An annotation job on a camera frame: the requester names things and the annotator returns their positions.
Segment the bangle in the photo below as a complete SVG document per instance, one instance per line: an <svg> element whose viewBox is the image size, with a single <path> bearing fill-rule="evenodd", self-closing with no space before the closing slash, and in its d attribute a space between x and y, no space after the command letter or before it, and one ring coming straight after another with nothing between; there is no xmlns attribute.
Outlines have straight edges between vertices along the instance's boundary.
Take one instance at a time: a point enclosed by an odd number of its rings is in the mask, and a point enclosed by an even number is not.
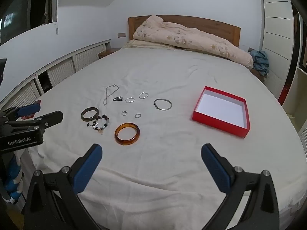
<svg viewBox="0 0 307 230"><path fill-rule="evenodd" d="M84 117L84 114L87 113L87 112L90 112L90 111L95 111L96 114L93 116L93 117L89 117L89 118L85 118ZM81 119L85 122L89 122L89 121L93 121L95 120L99 115L99 110L96 108L96 107L89 107L89 108L86 108L82 113L81 113Z"/></svg>
<svg viewBox="0 0 307 230"><path fill-rule="evenodd" d="M119 139L118 138L119 132L122 129L127 128L127 127L131 127L131 128L136 130L135 136L133 138L129 139L129 140ZM114 137L115 137L116 142L121 144L121 145L133 144L134 142L136 142L139 139L139 136L140 136L140 128L134 123L123 123L123 124L121 124L120 126L117 127L117 129L115 130L115 133L114 133Z"/></svg>

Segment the red box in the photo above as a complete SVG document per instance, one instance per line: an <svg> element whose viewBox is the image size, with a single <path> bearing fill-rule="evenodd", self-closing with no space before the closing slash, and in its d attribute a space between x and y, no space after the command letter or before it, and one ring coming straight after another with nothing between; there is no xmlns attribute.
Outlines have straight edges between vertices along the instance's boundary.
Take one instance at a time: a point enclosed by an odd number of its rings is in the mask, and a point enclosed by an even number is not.
<svg viewBox="0 0 307 230"><path fill-rule="evenodd" d="M192 120L239 137L245 137L250 130L245 99L207 86L197 102Z"/></svg>

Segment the nightstand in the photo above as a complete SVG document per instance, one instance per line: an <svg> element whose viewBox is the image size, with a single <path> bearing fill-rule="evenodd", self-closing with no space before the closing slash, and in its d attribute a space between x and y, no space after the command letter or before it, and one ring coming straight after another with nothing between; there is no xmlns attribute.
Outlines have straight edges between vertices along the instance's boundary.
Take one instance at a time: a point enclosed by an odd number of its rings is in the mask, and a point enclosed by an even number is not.
<svg viewBox="0 0 307 230"><path fill-rule="evenodd" d="M119 48L111 48L111 49L108 49L107 51L101 52L101 53L99 53L99 59L101 59L103 57L106 57L109 54L115 53L116 51L118 51L120 49L122 49L122 48L121 47L119 47Z"/></svg>

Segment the blue gripper pad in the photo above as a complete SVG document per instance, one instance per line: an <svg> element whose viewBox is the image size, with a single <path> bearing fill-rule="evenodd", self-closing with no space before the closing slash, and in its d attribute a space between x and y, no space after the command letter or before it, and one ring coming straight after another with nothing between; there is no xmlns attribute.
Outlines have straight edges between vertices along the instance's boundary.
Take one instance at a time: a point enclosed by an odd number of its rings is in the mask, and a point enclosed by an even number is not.
<svg viewBox="0 0 307 230"><path fill-rule="evenodd" d="M92 177L95 169L102 159L102 147L98 144L93 146L93 151L88 156L88 153L84 155L84 157L87 157L87 159L84 161L74 176L73 191L75 194L81 193L85 190L85 187L87 186L90 178Z"/></svg>
<svg viewBox="0 0 307 230"><path fill-rule="evenodd" d="M40 111L40 104L37 104L37 103L31 104L31 105L21 107L18 110L18 116L25 117L25 116L31 115L31 114L39 112L39 111Z"/></svg>
<svg viewBox="0 0 307 230"><path fill-rule="evenodd" d="M211 144L205 144L201 148L201 158L203 159L219 190L222 193L228 194L231 190L231 177L228 175L219 161L221 156L215 151Z"/></svg>

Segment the headboard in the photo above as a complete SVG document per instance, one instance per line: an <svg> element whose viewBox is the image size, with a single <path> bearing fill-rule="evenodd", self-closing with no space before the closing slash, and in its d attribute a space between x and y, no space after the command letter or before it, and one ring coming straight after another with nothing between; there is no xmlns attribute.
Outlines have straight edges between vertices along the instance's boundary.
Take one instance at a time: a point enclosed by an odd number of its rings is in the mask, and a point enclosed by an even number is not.
<svg viewBox="0 0 307 230"><path fill-rule="evenodd" d="M149 17L150 16L137 16L128 18L130 40L133 39L133 34L137 30L137 28L141 26L141 24ZM224 22L193 16L162 15L158 17L161 17L165 22L173 22L181 24L185 27L194 27L209 34L214 34L230 41L236 47L239 47L241 32L241 29L239 27Z"/></svg>

